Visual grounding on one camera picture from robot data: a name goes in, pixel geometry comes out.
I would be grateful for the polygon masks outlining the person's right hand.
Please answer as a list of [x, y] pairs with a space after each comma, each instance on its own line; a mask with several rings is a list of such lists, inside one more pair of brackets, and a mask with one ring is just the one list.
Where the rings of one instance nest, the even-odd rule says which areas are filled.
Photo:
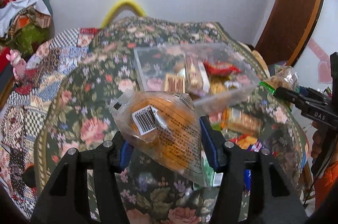
[[318, 156], [322, 152], [322, 145], [324, 143], [324, 138], [326, 136], [327, 129], [316, 121], [312, 122], [312, 126], [316, 129], [312, 137], [313, 143], [311, 150], [311, 157], [313, 159], [313, 163], [315, 163], [317, 161]]

